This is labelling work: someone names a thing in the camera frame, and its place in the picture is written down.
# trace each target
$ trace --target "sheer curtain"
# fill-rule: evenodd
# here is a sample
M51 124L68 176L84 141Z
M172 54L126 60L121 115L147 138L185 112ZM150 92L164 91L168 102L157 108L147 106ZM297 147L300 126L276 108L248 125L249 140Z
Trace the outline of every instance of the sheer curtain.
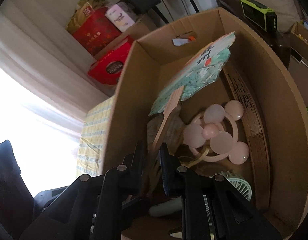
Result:
M108 98L86 74L94 59L65 30L63 3L76 1L0 7L0 143L11 141L32 195L73 182L83 119Z

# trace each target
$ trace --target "yellow checkered fabric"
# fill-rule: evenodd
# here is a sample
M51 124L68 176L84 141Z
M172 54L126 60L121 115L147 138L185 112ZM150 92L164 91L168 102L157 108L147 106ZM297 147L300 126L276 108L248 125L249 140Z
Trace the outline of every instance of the yellow checkered fabric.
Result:
M106 130L114 97L100 103L90 110L84 120L84 127L79 143L76 177L89 174L92 177L101 174Z

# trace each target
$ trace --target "beige curtain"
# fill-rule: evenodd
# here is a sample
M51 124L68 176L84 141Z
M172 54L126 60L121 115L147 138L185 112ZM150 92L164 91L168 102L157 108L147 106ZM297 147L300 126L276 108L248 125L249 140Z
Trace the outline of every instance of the beige curtain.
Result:
M92 56L67 33L71 0L5 0L0 7L0 68L63 113L82 121L109 90L87 76Z

